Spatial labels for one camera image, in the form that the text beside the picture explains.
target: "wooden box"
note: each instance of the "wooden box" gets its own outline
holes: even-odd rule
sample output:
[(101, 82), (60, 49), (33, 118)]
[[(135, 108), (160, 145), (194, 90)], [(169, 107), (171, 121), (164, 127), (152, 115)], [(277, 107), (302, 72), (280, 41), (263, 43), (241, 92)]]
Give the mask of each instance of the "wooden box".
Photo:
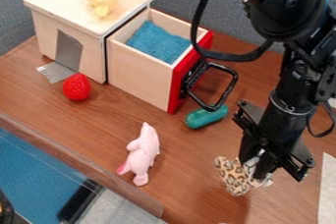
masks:
[[(199, 56), (190, 46), (170, 65), (126, 45), (127, 40), (147, 20), (170, 33), (190, 39), (190, 24), (153, 9), (145, 10), (108, 37), (108, 82), (173, 114), (184, 101), (180, 96), (182, 80)], [(211, 42), (212, 32), (200, 28), (198, 43), (209, 48)]]
[(152, 0), (119, 0), (104, 19), (90, 0), (24, 0), (31, 8), (40, 52), (66, 67), (104, 83), (105, 39)]

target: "blue cloth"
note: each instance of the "blue cloth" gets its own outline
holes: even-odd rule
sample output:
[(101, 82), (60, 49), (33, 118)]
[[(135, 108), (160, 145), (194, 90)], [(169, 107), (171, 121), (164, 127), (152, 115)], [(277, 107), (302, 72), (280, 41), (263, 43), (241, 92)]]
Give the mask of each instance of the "blue cloth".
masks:
[(145, 54), (173, 64), (190, 47), (191, 42), (146, 21), (126, 42)]
[(57, 213), (83, 181), (74, 169), (0, 129), (0, 189), (33, 224), (59, 223)]

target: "green toy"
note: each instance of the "green toy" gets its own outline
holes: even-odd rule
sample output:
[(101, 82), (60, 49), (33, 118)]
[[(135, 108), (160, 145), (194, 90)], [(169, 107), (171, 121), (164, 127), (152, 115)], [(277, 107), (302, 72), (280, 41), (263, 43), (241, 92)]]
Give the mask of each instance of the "green toy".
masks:
[(208, 124), (217, 122), (229, 114), (229, 107), (223, 105), (215, 112), (208, 112), (204, 109), (198, 109), (189, 113), (186, 117), (186, 124), (191, 129), (198, 129)]

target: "pink plush pig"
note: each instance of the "pink plush pig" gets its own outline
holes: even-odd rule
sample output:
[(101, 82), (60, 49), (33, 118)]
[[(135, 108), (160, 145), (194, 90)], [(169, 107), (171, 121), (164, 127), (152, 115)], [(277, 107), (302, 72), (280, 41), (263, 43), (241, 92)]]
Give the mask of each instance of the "pink plush pig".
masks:
[(117, 174), (124, 175), (132, 171), (136, 174), (133, 182), (138, 186), (148, 183), (148, 169), (153, 166), (156, 155), (160, 154), (160, 141), (154, 128), (143, 123), (138, 139), (127, 145), (130, 154), (126, 162), (117, 170)]

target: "black cable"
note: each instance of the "black cable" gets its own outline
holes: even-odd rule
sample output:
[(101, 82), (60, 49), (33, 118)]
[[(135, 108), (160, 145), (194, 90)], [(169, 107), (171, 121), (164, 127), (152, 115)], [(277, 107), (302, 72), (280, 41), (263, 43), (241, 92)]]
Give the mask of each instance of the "black cable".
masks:
[(330, 106), (330, 104), (329, 104), (328, 101), (323, 102), (322, 105), (323, 105), (324, 109), (327, 111), (327, 113), (328, 113), (328, 115), (329, 115), (329, 117), (330, 117), (330, 119), (331, 119), (331, 121), (332, 121), (332, 125), (331, 125), (331, 127), (330, 127), (328, 130), (326, 130), (325, 132), (320, 133), (320, 134), (315, 134), (315, 133), (312, 131), (311, 126), (310, 126), (310, 120), (311, 120), (311, 118), (312, 118), (312, 115), (311, 115), (311, 114), (307, 115), (307, 128), (308, 128), (308, 131), (309, 131), (309, 133), (310, 133), (313, 137), (315, 137), (315, 138), (324, 138), (324, 137), (328, 136), (329, 134), (331, 134), (332, 131), (333, 131), (334, 128), (335, 128), (335, 115), (333, 114), (332, 107)]
[(201, 17), (203, 15), (203, 12), (206, 8), (207, 2), (209, 0), (200, 0), (199, 4), (197, 6), (193, 23), (192, 23), (192, 44), (195, 49), (195, 51), (205, 57), (205, 58), (211, 58), (216, 60), (222, 60), (222, 61), (231, 61), (231, 62), (250, 62), (258, 59), (267, 49), (270, 48), (270, 46), (273, 44), (272, 40), (266, 40), (260, 47), (258, 47), (256, 50), (243, 54), (243, 55), (235, 55), (235, 54), (226, 54), (221, 52), (215, 52), (206, 50), (202, 47), (200, 47), (197, 44), (197, 31), (200, 24)]

